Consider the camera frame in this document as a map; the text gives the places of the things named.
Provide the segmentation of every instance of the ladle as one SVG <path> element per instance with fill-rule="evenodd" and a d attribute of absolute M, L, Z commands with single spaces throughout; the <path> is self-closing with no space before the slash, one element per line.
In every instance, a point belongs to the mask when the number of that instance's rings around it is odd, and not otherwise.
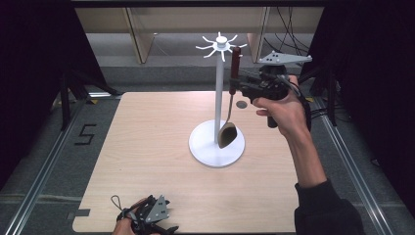
<path fill-rule="evenodd" d="M 229 122 L 229 119 L 231 118 L 233 95 L 235 94 L 235 90 L 230 89 L 229 93 L 231 94 L 231 99 L 229 102 L 228 118 L 226 119 L 225 123 L 222 125 L 222 127 L 219 130 L 219 133 L 217 134 L 217 143 L 219 145 L 219 148 L 221 149 L 225 148 L 230 143 L 232 143 L 232 141 L 234 141 L 238 135 L 235 124 Z"/>

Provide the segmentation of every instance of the ladle head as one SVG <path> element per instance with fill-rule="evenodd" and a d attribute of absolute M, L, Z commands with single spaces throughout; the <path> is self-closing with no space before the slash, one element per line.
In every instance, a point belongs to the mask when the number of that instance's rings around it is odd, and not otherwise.
<path fill-rule="evenodd" d="M 217 138 L 219 148 L 223 149 L 228 146 L 237 137 L 236 126 L 232 122 L 226 122 L 222 128 L 220 128 Z"/>

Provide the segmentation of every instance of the black sleeve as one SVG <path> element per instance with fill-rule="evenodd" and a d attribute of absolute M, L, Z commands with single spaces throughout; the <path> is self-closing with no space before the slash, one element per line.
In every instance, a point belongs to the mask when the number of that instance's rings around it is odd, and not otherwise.
<path fill-rule="evenodd" d="M 298 235 L 362 235 L 363 224 L 357 209 L 341 199 L 330 180 L 312 188 L 300 188 L 299 207 L 295 211 Z"/>

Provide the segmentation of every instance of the light wood table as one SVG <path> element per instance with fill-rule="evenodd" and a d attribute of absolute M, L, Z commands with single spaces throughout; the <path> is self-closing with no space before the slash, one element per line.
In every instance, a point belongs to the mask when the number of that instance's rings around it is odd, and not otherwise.
<path fill-rule="evenodd" d="M 239 109 L 236 102 L 248 106 Z M 223 93 L 226 118 L 229 93 Z M 125 93 L 76 217 L 76 232 L 112 232 L 119 214 L 111 202 L 119 195 L 129 208 L 141 198 L 165 195 L 170 218 L 163 228 L 176 233 L 294 232 L 298 196 L 292 157 L 278 129 L 237 92 L 230 121 L 245 136 L 244 154 L 224 168 L 199 163 L 189 137 L 200 123 L 214 119 L 214 92 Z"/>

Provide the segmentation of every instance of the gray carpet floor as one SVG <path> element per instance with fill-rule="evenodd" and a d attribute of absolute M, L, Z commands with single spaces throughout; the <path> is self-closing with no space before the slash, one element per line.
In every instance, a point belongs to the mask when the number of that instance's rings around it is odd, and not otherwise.
<path fill-rule="evenodd" d="M 194 35 L 178 36 L 186 43 L 190 43 L 190 41 L 195 43 L 195 40 L 198 40 Z M 110 40 L 114 40 L 114 37 L 116 36 L 111 35 Z M 158 37 L 155 39 L 157 44 L 154 44 L 152 48 L 152 56 L 149 58 L 148 64 L 137 65 L 133 63 L 133 52 L 128 49 L 131 46 L 128 44 L 130 41 L 125 37 L 117 38 L 120 42 L 125 40 L 125 45 L 120 43 L 124 46 L 119 47 L 118 45 L 118 54 L 114 56 L 111 55 L 112 52 L 107 50 L 108 48 L 100 50 L 100 47 L 104 45 L 101 37 L 90 35 L 91 44 L 107 83 L 112 88 L 126 92 L 214 90 L 215 61 L 201 59 L 201 56 L 208 54 L 207 52 L 188 50 L 187 53 L 184 53 L 185 49 L 182 47 L 186 43 L 168 44 L 172 40 L 171 37 L 177 40 L 177 35 L 158 35 Z M 240 40 L 235 44 L 243 44 L 246 38 L 241 36 Z M 244 59 L 246 60 L 243 63 L 244 71 L 256 72 L 259 65 L 252 64 L 250 59 L 250 56 L 246 56 Z M 289 68 L 289 71 L 300 73 L 300 69 L 297 67 Z M 227 68 L 225 77 L 229 75 L 229 72 Z M 305 93 L 307 93 L 312 81 L 310 79 L 301 85 Z M 88 87 L 88 90 L 99 91 L 95 87 Z M 71 229 L 72 215 L 77 211 L 81 202 L 118 103 L 119 99 L 99 99 L 96 104 L 85 104 L 82 107 L 79 116 L 73 123 L 64 150 L 60 153 L 35 202 L 35 207 L 22 234 L 75 234 Z M 368 187 L 385 213 L 394 234 L 415 234 L 414 218 L 390 186 L 382 169 L 370 162 L 374 156 L 355 128 L 352 119 L 343 109 L 336 110 L 336 117 L 337 129 L 342 134 Z M 42 131 L 29 155 L 22 159 L 7 185 L 0 192 L 0 232 L 5 231 L 24 195 L 29 191 L 60 134 L 61 124 L 61 107 L 56 105 L 51 109 L 48 119 L 45 120 Z M 94 124 L 86 129 L 88 133 L 94 134 L 94 137 L 90 145 L 76 145 L 76 143 L 87 141 L 85 137 L 79 136 L 85 124 Z M 323 117 L 313 119 L 311 133 L 327 175 L 331 178 L 336 190 L 341 197 L 349 199 L 357 207 L 362 216 L 366 233 L 368 235 L 378 234 L 350 179 L 339 150 L 328 133 Z"/>

